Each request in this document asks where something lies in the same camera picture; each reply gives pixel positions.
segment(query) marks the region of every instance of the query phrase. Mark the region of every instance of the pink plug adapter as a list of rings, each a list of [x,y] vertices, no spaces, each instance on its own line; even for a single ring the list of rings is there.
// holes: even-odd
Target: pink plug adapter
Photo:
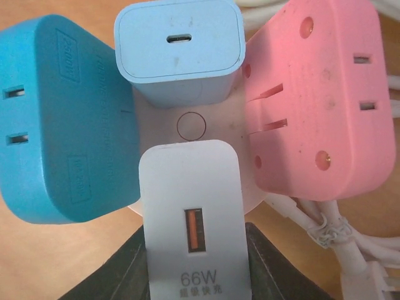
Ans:
[[[372,191],[395,141],[379,18],[367,0],[290,0],[248,42],[257,185],[314,201]]]

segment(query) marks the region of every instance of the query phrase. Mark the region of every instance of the white charger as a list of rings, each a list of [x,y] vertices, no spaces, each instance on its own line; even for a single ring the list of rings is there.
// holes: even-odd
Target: white charger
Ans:
[[[162,145],[139,165],[152,300],[250,300],[238,157],[222,141]]]

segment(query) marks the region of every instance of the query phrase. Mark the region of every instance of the wooden surface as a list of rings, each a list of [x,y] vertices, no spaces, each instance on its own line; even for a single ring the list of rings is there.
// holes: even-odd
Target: wooden surface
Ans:
[[[113,45],[118,12],[132,0],[2,0],[0,29],[43,14],[62,14]],[[400,75],[400,24],[382,18],[387,69]],[[400,149],[400,120],[396,121]],[[378,191],[341,201],[341,211],[363,233],[400,235],[400,163]],[[341,299],[339,266],[331,251],[315,245],[299,227],[266,204],[246,216],[306,276]],[[85,224],[32,225],[0,200],[0,299],[56,299],[98,268],[140,225],[122,209]]]

